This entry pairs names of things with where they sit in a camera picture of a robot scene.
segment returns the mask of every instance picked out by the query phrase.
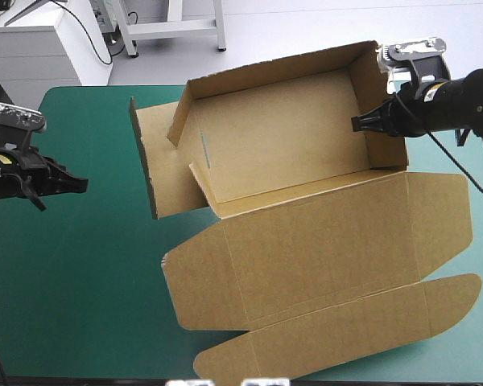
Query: cardboard box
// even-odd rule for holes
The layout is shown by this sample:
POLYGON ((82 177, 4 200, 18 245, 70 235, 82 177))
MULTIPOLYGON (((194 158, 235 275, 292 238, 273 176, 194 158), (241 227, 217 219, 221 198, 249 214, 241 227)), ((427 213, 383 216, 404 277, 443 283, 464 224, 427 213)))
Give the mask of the cardboard box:
POLYGON ((447 330, 481 289, 422 281, 472 240, 460 175, 407 173, 401 138, 353 133, 387 98, 375 42, 190 80, 131 114, 157 217, 219 223, 170 251, 182 327, 246 334, 196 357, 217 384, 295 378, 447 330))

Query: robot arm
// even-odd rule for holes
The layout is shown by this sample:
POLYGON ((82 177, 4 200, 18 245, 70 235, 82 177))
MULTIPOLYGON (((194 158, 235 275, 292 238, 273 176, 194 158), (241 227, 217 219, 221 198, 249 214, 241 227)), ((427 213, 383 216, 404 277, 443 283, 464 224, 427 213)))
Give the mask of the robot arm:
POLYGON ((27 198, 43 211, 41 196, 87 190, 87 179, 74 177, 31 146, 32 134, 45 128, 40 112, 0 103, 0 199, 27 198))
POLYGON ((445 49, 436 38, 381 47, 378 61, 389 79, 408 71, 411 81, 375 110, 354 117, 353 130, 394 137, 454 130, 458 146, 472 131, 483 140, 483 68, 451 80, 442 58, 445 49))

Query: corrugated cardboard edge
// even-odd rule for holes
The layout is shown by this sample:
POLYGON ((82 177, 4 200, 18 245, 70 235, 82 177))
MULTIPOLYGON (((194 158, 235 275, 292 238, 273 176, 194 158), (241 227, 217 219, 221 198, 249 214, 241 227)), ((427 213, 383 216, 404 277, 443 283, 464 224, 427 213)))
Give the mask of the corrugated cardboard edge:
MULTIPOLYGON (((209 82, 211 79, 219 78, 222 80, 222 83, 225 84, 224 89, 220 89, 218 92, 215 92, 214 94, 214 95, 221 95, 227 92, 241 91, 243 89, 259 87, 266 84, 272 84, 279 81, 289 80, 289 79, 299 77, 295 74, 295 72, 290 72, 289 76, 275 77, 274 79, 274 76, 271 71, 271 66, 276 63, 284 63, 284 65, 286 65, 287 62, 294 59, 308 60, 308 58, 312 55, 319 55, 320 53, 323 53, 323 52, 337 51, 337 50, 339 51, 349 50, 349 49, 359 50, 359 55, 361 55, 361 53, 363 53, 365 50, 374 51, 377 46, 378 46, 378 43, 376 41, 368 40, 364 42, 346 44, 344 46, 339 46, 339 47, 330 47, 325 50, 305 52, 303 54, 298 54, 298 55, 290 55, 290 56, 286 56, 286 57, 278 58, 274 60, 265 60, 256 64, 247 64, 245 66, 241 66, 238 68, 232 68, 222 72, 216 72, 208 76, 202 76, 201 78, 197 78, 194 80, 189 80, 184 89, 183 96, 179 101, 177 110, 175 111, 174 122, 172 123, 171 128, 168 130, 167 138, 171 141, 171 143, 174 144, 175 147, 179 145, 180 136, 183 133, 183 128, 188 117, 188 112, 192 106, 193 99, 200 99, 201 97, 210 97, 213 95, 210 92, 207 92, 206 95, 201 95, 201 92, 197 90, 198 88, 201 88, 204 83, 209 82), (229 86, 227 86, 227 84, 229 83, 229 78, 236 77, 240 73, 243 73, 246 71, 250 71, 251 76, 247 76, 246 85, 244 87, 236 87, 235 89, 231 89, 229 86)), ((304 74, 303 76, 314 75, 315 73, 318 73, 318 72, 311 72, 308 74, 304 74)))
POLYGON ((350 187, 362 185, 362 184, 368 183, 370 181, 378 181, 379 179, 387 179, 387 178, 390 178, 392 176, 395 176, 398 173, 403 172, 402 170, 364 170, 364 171, 361 171, 361 172, 351 173, 350 175, 353 175, 353 176, 356 177, 357 175, 367 175, 367 174, 374 173, 375 176, 369 176, 369 178, 367 178, 367 179, 362 179, 362 180, 356 181, 354 183, 348 183, 348 184, 346 184, 344 186, 340 186, 340 187, 333 187, 333 186, 329 187, 328 186, 329 182, 335 182, 337 179, 342 179, 342 178, 346 178, 347 176, 349 176, 349 175, 339 175, 337 177, 331 177, 330 179, 314 181, 312 183, 305 183, 303 185, 294 186, 294 187, 288 187, 288 188, 285 188, 285 189, 281 189, 280 191, 270 191, 270 192, 267 192, 267 193, 262 193, 260 195, 245 197, 245 198, 239 199, 239 200, 234 200, 234 201, 231 201, 231 202, 228 202, 228 203, 217 203, 217 201, 214 198, 213 191, 212 191, 211 187, 209 186, 209 184, 207 182, 207 179, 203 176, 203 171, 197 165, 195 165, 194 163, 190 164, 190 169, 192 170, 193 176, 195 177, 195 180, 198 183, 200 189, 203 191, 204 196, 205 196, 209 206, 211 207, 211 209, 213 210, 215 215, 221 220, 226 220, 226 219, 231 218, 231 217, 244 215, 246 213, 251 213, 253 211, 260 211, 260 210, 263 210, 263 209, 267 209, 269 207, 275 207, 275 206, 278 206, 278 205, 283 205, 285 203, 291 203, 291 202, 294 202, 294 201, 297 201, 297 200, 300 200, 300 199, 306 199, 308 197, 312 197, 312 196, 315 196, 315 195, 324 195, 324 194, 328 194, 328 193, 331 193, 331 192, 334 192, 334 191, 340 191, 340 190, 348 189, 350 187), (321 184, 323 182, 326 182, 327 187, 320 188, 320 189, 315 188, 315 187, 321 187, 321 184), (294 190, 297 190, 301 187, 306 187, 306 188, 312 187, 312 191, 310 191, 310 192, 308 192, 307 194, 304 194, 304 195, 293 196, 289 199, 281 199, 279 201, 275 201, 275 200, 272 199, 272 197, 276 196, 277 194, 283 193, 284 191, 294 191, 294 190), (251 202, 254 202, 255 200, 265 201, 265 198, 268 198, 266 200, 267 202, 265 204, 261 205, 261 206, 250 204, 251 202), (226 208, 235 207, 237 203, 241 204, 240 207, 238 208, 238 210, 235 210, 235 211, 233 211, 232 209, 226 210, 226 208))
POLYGON ((143 145, 143 135, 141 128, 139 126, 138 114, 136 110, 136 100, 132 96, 129 103, 129 115, 132 128, 134 130, 134 138, 136 139, 136 145, 138 147, 139 159, 142 163, 143 175, 145 176, 145 184, 147 186, 148 201, 151 205, 152 217, 158 219, 158 208, 155 201, 155 187, 152 184, 152 179, 150 177, 150 171, 147 164, 147 154, 145 153, 145 146, 143 145))
MULTIPOLYGON (((337 192, 342 191, 342 189, 345 191, 349 189, 357 191, 359 187, 363 187, 363 184, 366 184, 369 188, 372 186, 379 187, 394 180, 400 184, 401 190, 405 194, 400 202, 401 205, 404 205, 402 212, 409 220, 403 229, 405 232, 403 236, 411 240, 411 251, 415 254, 411 257, 411 261, 415 262, 415 268, 413 269, 415 276, 408 278, 407 281, 398 281, 401 285, 402 283, 421 280, 468 246, 472 238, 472 230, 468 187, 465 179, 459 175, 398 172, 375 180, 366 180, 352 186, 344 185, 340 189, 316 195, 313 199, 328 198, 330 195, 335 195, 337 192), (452 198, 446 199, 446 203, 439 203, 443 197, 438 197, 438 195, 444 196, 444 193, 448 195, 449 192, 452 198), (436 232, 433 232, 428 225, 435 226, 436 232), (442 241, 436 238, 437 234, 442 236, 442 241)), ((388 188, 379 195, 373 196, 373 199, 380 203, 379 207, 382 207, 383 203, 391 202, 390 198, 386 196, 387 193, 391 194, 388 188)), ((342 198, 345 196, 342 193, 338 197, 342 198)), ((275 214, 279 212, 280 208, 283 211, 287 211, 289 207, 310 207, 309 205, 304 205, 310 202, 310 198, 301 199, 298 204, 277 205, 269 207, 267 210, 275 214)), ((398 196, 392 195, 391 198, 398 198, 398 196)), ((254 211, 244 218, 250 219, 253 228, 257 229, 259 224, 264 223, 266 213, 263 210, 254 211)), ((249 320, 247 313, 242 312, 248 305, 244 303, 244 298, 240 291, 237 279, 239 273, 236 273, 233 267, 232 245, 226 233, 228 225, 231 227, 231 230, 238 229, 237 221, 237 218, 232 218, 229 221, 221 221, 214 224, 192 239, 185 241, 167 255, 167 263, 163 267, 163 271, 173 297, 179 323, 185 329, 250 330, 254 326, 254 329, 263 326, 261 323, 255 322, 255 320, 249 320), (224 268, 221 271, 217 271, 218 266, 224 268), (194 277, 201 277, 201 281, 190 283, 194 277), (228 299, 224 299, 219 295, 222 291, 230 293, 228 299), (233 311, 225 306, 226 302, 237 304, 237 309, 233 311)), ((284 222, 277 223, 274 229, 275 232, 279 232, 279 229, 281 229, 279 224, 287 224, 287 221, 284 220, 284 222)), ((254 250, 254 253, 260 252, 260 248, 254 250)), ((359 292, 357 296, 366 296, 392 287, 390 285, 381 289, 373 288, 372 292, 359 292)), ((338 303, 349 299, 344 298, 338 301, 338 303)), ((322 306, 326 305, 320 304, 316 307, 321 308, 322 306)), ((275 318, 267 318, 265 320, 268 322, 264 322, 264 318, 259 319, 260 322, 272 324, 275 318)))
MULTIPOLYGON (((455 277, 445 277, 434 281, 418 282, 405 287, 390 289, 379 294, 359 298, 353 302, 347 302, 341 306, 332 306, 323 310, 313 311, 308 315, 297 317, 296 320, 288 319, 284 322, 276 323, 276 325, 264 327, 257 331, 251 331, 206 351, 202 351, 195 358, 193 367, 199 376, 213 379, 219 386, 239 384, 239 381, 247 377, 286 376, 296 378, 304 376, 363 356, 372 355, 394 347, 402 346, 403 344, 413 343, 436 336, 456 325, 465 317, 475 304, 480 291, 481 279, 473 273, 467 273, 455 277), (356 348, 348 353, 348 342, 337 337, 341 336, 346 337, 347 339, 353 337, 353 339, 355 339, 354 337, 361 335, 361 331, 352 331, 352 329, 357 329, 359 326, 357 320, 347 320, 347 323, 338 324, 340 330, 336 333, 336 336, 333 336, 332 339, 329 340, 328 352, 332 353, 330 354, 331 358, 329 358, 329 355, 322 356, 317 355, 319 353, 310 352, 316 359, 316 364, 312 365, 308 362, 307 358, 304 358, 304 356, 307 356, 306 352, 311 351, 308 340, 303 339, 297 343, 296 339, 294 342, 290 342, 295 336, 293 330, 297 328, 297 326, 300 326, 300 323, 297 323, 300 319, 320 318, 324 312, 331 312, 331 310, 335 314, 344 313, 345 316, 342 319, 346 319, 348 316, 349 319, 356 318, 356 315, 359 313, 357 312, 356 314, 353 314, 351 311, 355 303, 366 304, 371 301, 369 302, 370 305, 375 305, 376 303, 381 304, 382 302, 390 301, 390 295, 393 292, 399 293, 407 287, 414 288, 417 286, 422 287, 423 301, 425 303, 419 303, 417 305, 409 303, 406 307, 411 306, 413 309, 423 309, 424 312, 409 312, 408 315, 405 314, 402 316, 401 320, 403 320, 405 324, 403 324, 403 328, 399 327, 399 331, 404 331, 404 336, 392 335, 391 338, 394 339, 395 343, 390 344, 390 342, 388 342, 385 347, 380 347, 376 351, 372 351, 371 345, 367 348, 364 348, 364 345, 356 345, 356 348), (423 328, 420 330, 412 330, 410 329, 411 324, 423 326, 423 328), (272 333, 272 330, 276 327, 279 329, 278 334, 275 334, 275 332, 272 333), (264 346, 264 352, 261 352, 261 350, 258 352, 255 348, 255 342, 252 338, 253 334, 259 335, 258 347, 261 349, 261 347, 264 346), (282 341, 275 342, 276 336, 278 337, 277 339, 282 338, 282 341), (280 351, 283 347, 286 347, 288 351, 293 351, 294 355, 291 357, 290 352, 283 353, 283 351, 280 351), (272 363, 272 352, 274 352, 274 355, 287 355, 287 358, 293 358, 293 363, 287 363, 286 360, 283 361, 279 358, 279 360, 276 361, 277 364, 273 366, 273 369, 266 371, 265 368, 262 367, 258 356, 269 355, 270 357, 266 358, 266 365, 268 368, 272 368, 272 366, 269 365, 269 363, 272 363), (345 358, 339 360, 338 353, 344 353, 345 358)), ((389 317, 386 316, 386 310, 386 304, 382 304, 382 307, 379 309, 376 309, 375 307, 369 308, 368 312, 371 314, 376 313, 376 315, 379 315, 377 316, 378 318, 385 317, 393 319, 394 316, 392 314, 389 315, 389 317)), ((307 335, 308 332, 309 330, 300 331, 300 336, 307 335)), ((376 323, 373 325, 368 323, 365 327, 365 333, 368 336, 380 336, 383 334, 382 326, 376 325, 376 323), (372 326, 372 328, 377 328, 379 331, 371 330, 370 326, 372 326)), ((326 338, 324 333, 322 334, 323 336, 318 339, 325 342, 326 338)), ((322 343, 321 346, 322 348, 326 348, 324 343, 322 343)))

